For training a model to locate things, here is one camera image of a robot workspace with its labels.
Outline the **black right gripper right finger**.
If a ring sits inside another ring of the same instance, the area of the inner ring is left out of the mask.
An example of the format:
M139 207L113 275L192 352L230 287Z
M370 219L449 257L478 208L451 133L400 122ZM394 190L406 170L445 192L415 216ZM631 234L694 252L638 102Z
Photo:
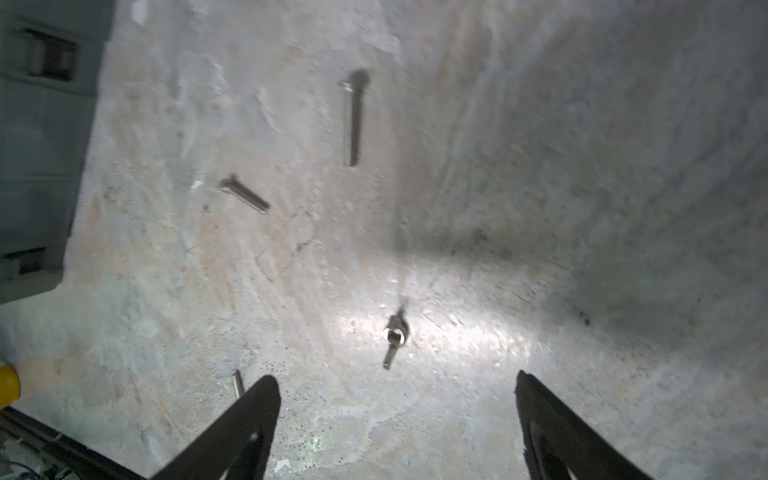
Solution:
M538 378L516 378L524 459L532 479L647 479Z

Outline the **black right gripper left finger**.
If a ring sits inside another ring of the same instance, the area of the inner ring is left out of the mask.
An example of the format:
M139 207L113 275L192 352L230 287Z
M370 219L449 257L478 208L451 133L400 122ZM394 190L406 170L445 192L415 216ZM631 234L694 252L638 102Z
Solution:
M277 379L261 377L156 479L262 479L280 413Z

